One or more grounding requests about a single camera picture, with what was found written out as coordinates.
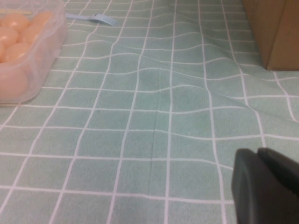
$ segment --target clear plastic container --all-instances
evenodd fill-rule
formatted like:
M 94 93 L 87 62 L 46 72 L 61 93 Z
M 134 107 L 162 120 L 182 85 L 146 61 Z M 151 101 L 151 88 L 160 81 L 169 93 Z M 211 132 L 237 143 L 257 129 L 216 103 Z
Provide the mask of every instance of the clear plastic container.
M 43 11 L 53 16 L 28 53 L 8 63 L 0 63 L 0 104 L 27 101 L 38 94 L 60 54 L 67 36 L 67 22 L 62 0 L 0 0 L 0 8 L 31 11 L 28 18 Z

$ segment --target brown egg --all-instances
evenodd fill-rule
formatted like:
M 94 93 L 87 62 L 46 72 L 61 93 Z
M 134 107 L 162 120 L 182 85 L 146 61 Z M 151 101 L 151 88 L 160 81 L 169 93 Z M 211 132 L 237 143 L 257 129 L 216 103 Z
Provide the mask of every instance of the brown egg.
M 0 27 L 0 42 L 7 48 L 17 43 L 19 33 L 9 27 Z
M 44 45 L 39 44 L 34 49 L 30 50 L 30 54 L 26 55 L 20 60 L 15 61 L 16 64 L 19 64 L 19 68 L 27 75 L 27 77 L 32 77 L 33 68 L 32 64 L 35 65 L 38 74 L 40 74 L 40 67 L 43 62 L 43 54 L 48 55 L 49 53 L 44 50 Z
M 37 15 L 35 15 L 31 21 L 31 24 L 38 24 L 41 26 L 44 26 L 47 21 L 53 16 L 53 13 L 51 11 L 44 11 Z
M 42 29 L 43 29 L 42 26 L 37 25 L 37 24 L 32 24 L 32 25 L 26 27 L 20 33 L 18 41 L 33 44 Z
M 10 100 L 21 96 L 28 88 L 28 79 L 19 69 L 0 68 L 0 99 Z
M 4 52 L 5 52 L 5 47 L 4 47 L 3 43 L 0 42 L 0 58 L 2 57 Z
M 30 46 L 29 43 L 16 43 L 9 46 L 2 55 L 2 62 L 10 62 L 22 57 L 28 52 Z
M 20 13 L 10 13 L 2 18 L 1 25 L 3 27 L 10 27 L 18 32 L 21 32 L 29 25 L 29 19 Z

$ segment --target cardboard box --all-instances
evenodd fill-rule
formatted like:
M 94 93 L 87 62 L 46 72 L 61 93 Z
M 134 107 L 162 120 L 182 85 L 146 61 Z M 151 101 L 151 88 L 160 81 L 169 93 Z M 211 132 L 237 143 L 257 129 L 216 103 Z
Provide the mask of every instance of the cardboard box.
M 243 0 L 268 70 L 299 70 L 299 0 Z

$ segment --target tablecloth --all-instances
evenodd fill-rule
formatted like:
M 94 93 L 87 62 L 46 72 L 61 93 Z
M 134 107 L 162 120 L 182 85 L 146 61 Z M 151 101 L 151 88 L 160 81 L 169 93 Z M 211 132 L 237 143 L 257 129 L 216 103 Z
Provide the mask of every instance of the tablecloth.
M 299 161 L 299 73 L 262 67 L 240 0 L 65 0 L 40 93 L 0 108 L 0 223 L 235 224 L 241 147 Z

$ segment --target plastic fork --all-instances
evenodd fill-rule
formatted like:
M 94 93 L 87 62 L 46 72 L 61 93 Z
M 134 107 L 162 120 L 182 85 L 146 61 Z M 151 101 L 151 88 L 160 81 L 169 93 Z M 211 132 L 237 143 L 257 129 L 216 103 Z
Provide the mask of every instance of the plastic fork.
M 76 20 L 87 20 L 87 21 L 100 21 L 107 23 L 111 26 L 115 26 L 117 21 L 112 19 L 109 16 L 102 15 L 102 14 L 96 14 L 96 15 L 91 15 L 91 16 L 85 16 L 85 15 L 75 15 L 75 14 L 70 14 L 66 13 L 65 16 L 68 19 L 76 19 Z

